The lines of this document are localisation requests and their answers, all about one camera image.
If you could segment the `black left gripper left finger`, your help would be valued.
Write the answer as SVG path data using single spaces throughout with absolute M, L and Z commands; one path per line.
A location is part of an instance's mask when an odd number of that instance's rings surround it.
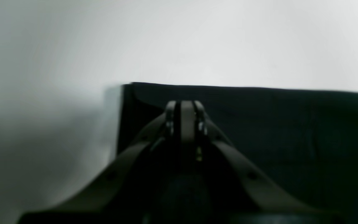
M 53 208 L 52 212 L 91 213 L 107 206 L 121 190 L 141 153 L 156 143 L 160 136 L 164 135 L 164 130 L 168 131 L 168 136 L 173 135 L 177 105 L 176 101 L 169 101 L 165 112 L 141 129 L 128 148 L 120 153 L 102 173 L 78 194 Z

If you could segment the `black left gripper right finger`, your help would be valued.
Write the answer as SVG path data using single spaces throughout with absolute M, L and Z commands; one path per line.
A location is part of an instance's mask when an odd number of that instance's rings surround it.
M 315 213 L 316 209 L 297 200 L 280 188 L 255 164 L 237 149 L 223 141 L 224 135 L 211 120 L 201 102 L 194 101 L 198 129 L 202 137 L 214 146 L 227 160 L 244 191 L 264 212 Z

